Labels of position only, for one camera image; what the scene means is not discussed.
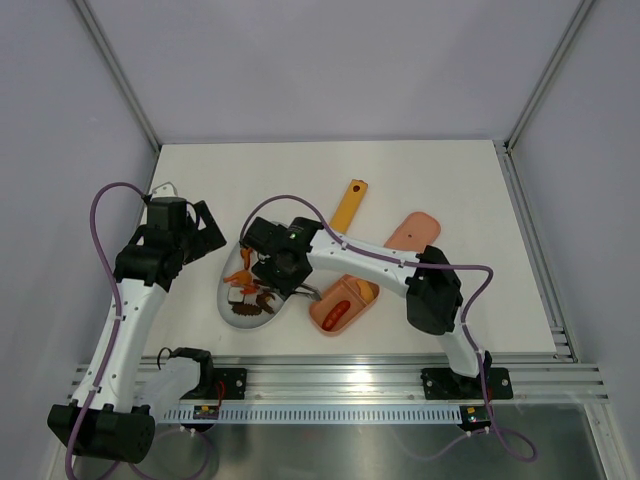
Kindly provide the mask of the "orange bread roll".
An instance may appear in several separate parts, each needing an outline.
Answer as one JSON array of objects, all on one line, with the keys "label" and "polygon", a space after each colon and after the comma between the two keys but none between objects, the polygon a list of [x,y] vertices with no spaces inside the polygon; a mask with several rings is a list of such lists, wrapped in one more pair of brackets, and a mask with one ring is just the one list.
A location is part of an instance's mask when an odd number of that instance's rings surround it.
[{"label": "orange bread roll", "polygon": [[370,304],[375,300],[376,293],[368,281],[358,279],[356,285],[359,289],[359,296],[366,304]]}]

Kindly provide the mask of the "red sausage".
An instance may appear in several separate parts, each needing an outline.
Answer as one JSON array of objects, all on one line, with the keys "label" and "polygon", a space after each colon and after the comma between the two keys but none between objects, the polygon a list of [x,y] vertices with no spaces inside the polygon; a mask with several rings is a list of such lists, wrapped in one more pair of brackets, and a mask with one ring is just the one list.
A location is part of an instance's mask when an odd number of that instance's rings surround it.
[{"label": "red sausage", "polygon": [[350,307],[351,302],[349,300],[341,300],[338,302],[325,316],[321,328],[324,331],[332,331]]}]

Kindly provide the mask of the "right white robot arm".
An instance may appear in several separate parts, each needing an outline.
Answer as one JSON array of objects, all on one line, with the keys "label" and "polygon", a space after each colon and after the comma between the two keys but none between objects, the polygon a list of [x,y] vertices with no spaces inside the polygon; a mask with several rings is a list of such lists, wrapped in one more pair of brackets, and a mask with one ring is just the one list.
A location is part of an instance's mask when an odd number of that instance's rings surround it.
[{"label": "right white robot arm", "polygon": [[288,226],[257,217],[244,226],[240,243],[258,255],[253,274],[283,299],[316,270],[351,275],[395,293],[405,302],[408,323],[435,337],[448,360],[447,368],[424,373],[424,382],[448,398],[473,399],[486,392],[491,356],[467,324],[473,302],[461,293],[458,274],[464,268],[450,264],[440,249],[379,247],[304,217]]}]

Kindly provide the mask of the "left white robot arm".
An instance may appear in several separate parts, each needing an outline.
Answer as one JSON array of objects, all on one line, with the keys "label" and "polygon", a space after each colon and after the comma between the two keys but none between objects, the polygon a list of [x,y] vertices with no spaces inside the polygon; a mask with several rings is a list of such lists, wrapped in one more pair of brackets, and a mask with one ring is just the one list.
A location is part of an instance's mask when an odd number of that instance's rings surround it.
[{"label": "left white robot arm", "polygon": [[47,425],[77,456],[137,464],[149,452],[155,426],[182,398],[219,390],[210,352],[178,347],[145,387],[135,386],[152,323],[182,268],[225,246],[205,201],[151,198],[146,222],[117,255],[113,305],[89,368]]}]

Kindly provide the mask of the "metal food tongs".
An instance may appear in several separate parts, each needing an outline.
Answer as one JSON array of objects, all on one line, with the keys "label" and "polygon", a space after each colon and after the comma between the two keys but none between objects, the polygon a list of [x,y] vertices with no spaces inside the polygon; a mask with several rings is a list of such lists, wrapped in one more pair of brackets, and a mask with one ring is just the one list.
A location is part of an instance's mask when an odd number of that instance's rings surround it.
[{"label": "metal food tongs", "polygon": [[311,286],[305,283],[301,284],[295,290],[292,290],[289,293],[280,293],[279,296],[284,301],[294,296],[305,297],[307,299],[310,299],[312,302],[317,302],[322,300],[322,295],[320,290],[314,286]]}]

